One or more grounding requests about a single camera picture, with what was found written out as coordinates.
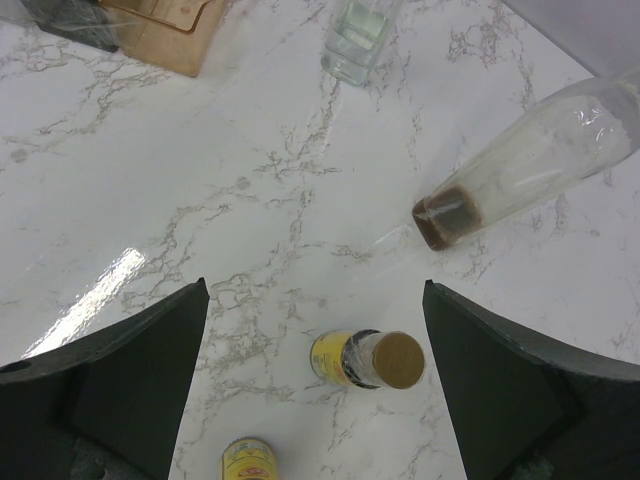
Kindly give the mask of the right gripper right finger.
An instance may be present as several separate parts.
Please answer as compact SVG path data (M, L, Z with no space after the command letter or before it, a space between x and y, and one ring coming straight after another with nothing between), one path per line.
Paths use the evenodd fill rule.
M636 479L639 367L427 281L426 329L469 479Z

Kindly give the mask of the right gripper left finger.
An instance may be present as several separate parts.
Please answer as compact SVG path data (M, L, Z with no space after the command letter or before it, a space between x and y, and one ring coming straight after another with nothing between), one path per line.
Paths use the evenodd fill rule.
M198 279L109 327L2 366L2 478L167 478L208 304Z

